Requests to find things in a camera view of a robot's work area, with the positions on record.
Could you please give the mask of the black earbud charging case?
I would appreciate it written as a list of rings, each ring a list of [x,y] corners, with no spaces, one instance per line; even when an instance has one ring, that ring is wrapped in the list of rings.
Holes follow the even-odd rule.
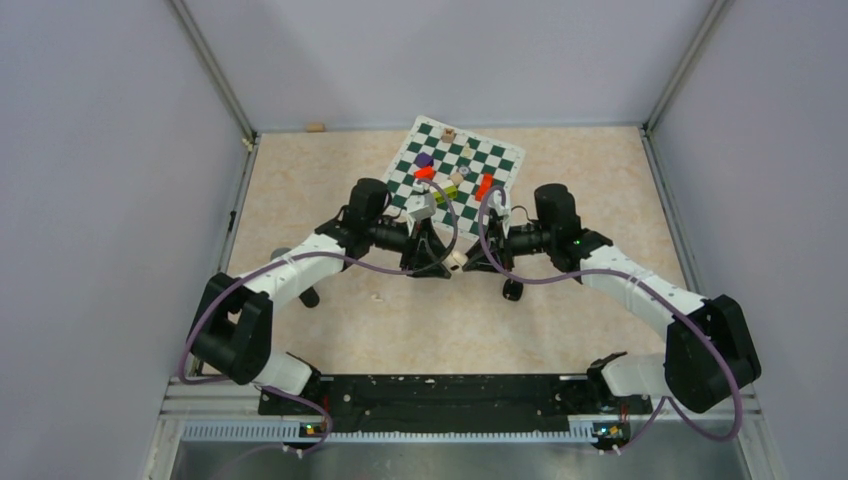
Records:
[[[502,287],[503,298],[513,302],[519,301],[523,296],[523,292],[524,284],[512,279],[507,279]]]

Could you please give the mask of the white earbud charging case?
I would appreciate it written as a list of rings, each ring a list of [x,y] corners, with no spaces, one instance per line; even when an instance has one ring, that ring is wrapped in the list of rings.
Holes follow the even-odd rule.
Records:
[[[467,261],[467,256],[461,251],[452,251],[446,260],[446,264],[451,272],[458,272],[462,270]]]

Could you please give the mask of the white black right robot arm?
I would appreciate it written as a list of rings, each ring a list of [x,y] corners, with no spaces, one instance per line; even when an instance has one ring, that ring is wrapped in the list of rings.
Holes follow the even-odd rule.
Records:
[[[574,196],[563,184],[534,192],[537,217],[524,225],[510,221],[505,190],[491,187],[482,197],[480,235],[464,270],[506,274],[516,258],[544,254],[561,278],[574,279],[618,302],[663,341],[660,354],[614,353],[587,370],[589,404],[612,412],[626,397],[667,396],[704,413],[752,384],[762,366],[741,305],[728,295],[707,298],[678,287],[639,265],[603,234],[585,228]]]

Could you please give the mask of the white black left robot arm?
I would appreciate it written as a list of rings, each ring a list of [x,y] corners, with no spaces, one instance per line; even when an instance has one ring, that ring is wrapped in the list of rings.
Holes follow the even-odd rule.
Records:
[[[191,381],[186,362],[194,356],[217,370],[219,380],[282,395],[297,413],[314,410],[321,397],[313,380],[317,372],[306,361],[273,349],[274,312],[294,299],[314,307],[320,300],[315,284],[352,265],[365,267],[363,258],[373,247],[400,254],[396,275],[450,278],[444,262],[453,247],[437,239],[431,222],[438,201],[448,194],[427,179],[417,188],[395,219],[385,212],[392,200],[387,184],[362,178],[347,204],[300,245],[246,274],[211,277],[179,360],[180,380]]]

